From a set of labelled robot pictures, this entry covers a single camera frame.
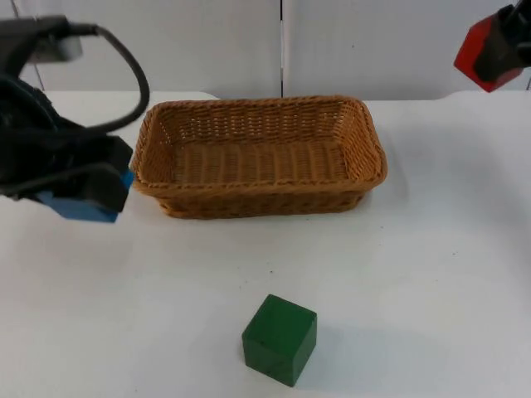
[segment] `wooden block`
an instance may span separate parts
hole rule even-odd
[[[272,294],[242,335],[246,365],[294,386],[317,341],[317,313]]]

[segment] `white wall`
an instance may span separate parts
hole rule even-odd
[[[153,90],[280,95],[280,0],[15,1],[26,15],[65,13],[108,27]],[[511,1],[284,0],[285,94],[407,100],[477,90],[454,68],[455,54],[474,22]],[[84,48],[75,63],[39,66],[46,89],[136,90],[104,41],[86,39]],[[530,75],[506,88],[525,89]]]
[[[138,58],[153,90],[280,95],[280,0],[18,1],[27,15],[61,12],[109,28]],[[47,90],[136,90],[104,40],[85,39],[83,47],[77,62],[39,66]]]
[[[285,93],[407,100],[475,90],[455,55],[473,23],[510,2],[285,0]]]
[[[12,9],[11,2],[9,0],[0,0],[0,19],[11,19],[14,17],[15,12]],[[34,87],[42,88],[37,78],[35,66],[26,66],[20,77]]]

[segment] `wicker basket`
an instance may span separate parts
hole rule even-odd
[[[341,96],[158,104],[132,168],[170,216],[202,219],[345,211],[387,174],[367,107]]]

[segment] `basket rim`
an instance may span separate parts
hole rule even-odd
[[[206,99],[206,100],[183,100],[183,101],[165,101],[156,104],[150,109],[142,123],[140,128],[139,140],[142,136],[146,142],[149,142],[150,134],[153,124],[157,123],[158,114],[165,109],[175,108],[222,108],[228,105],[241,106],[245,104],[247,106],[263,107],[269,106],[282,106],[283,104],[293,103],[305,103],[305,104],[325,104],[330,102],[349,102],[359,104],[364,107],[369,117],[369,121],[373,124],[372,116],[368,111],[367,105],[361,100],[355,97],[349,97],[346,95],[312,95],[312,96],[300,96],[300,97],[287,97],[287,98],[270,98],[270,99]],[[379,167],[381,173],[374,178],[366,180],[276,180],[268,182],[232,182],[232,183],[209,183],[209,184],[182,184],[175,182],[149,182],[142,178],[142,166],[144,164],[145,148],[147,145],[139,148],[137,145],[134,158],[132,161],[131,169],[135,175],[134,186],[140,192],[149,194],[151,197],[156,198],[171,198],[176,193],[183,193],[186,191],[194,192],[209,192],[218,191],[223,189],[226,194],[241,193],[242,188],[246,193],[252,192],[254,194],[265,193],[287,193],[291,190],[302,192],[315,192],[316,187],[323,187],[327,192],[367,192],[375,188],[381,182],[383,182],[387,176],[387,159],[385,152],[383,152],[381,145],[378,141],[378,136],[371,139],[372,144],[378,152]]]

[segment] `white table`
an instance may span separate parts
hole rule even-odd
[[[51,98],[95,123],[136,94]],[[530,396],[531,93],[369,108],[389,177],[349,213],[180,221],[132,192],[108,226],[1,200],[0,397]],[[268,293],[319,315],[294,389],[241,359]]]

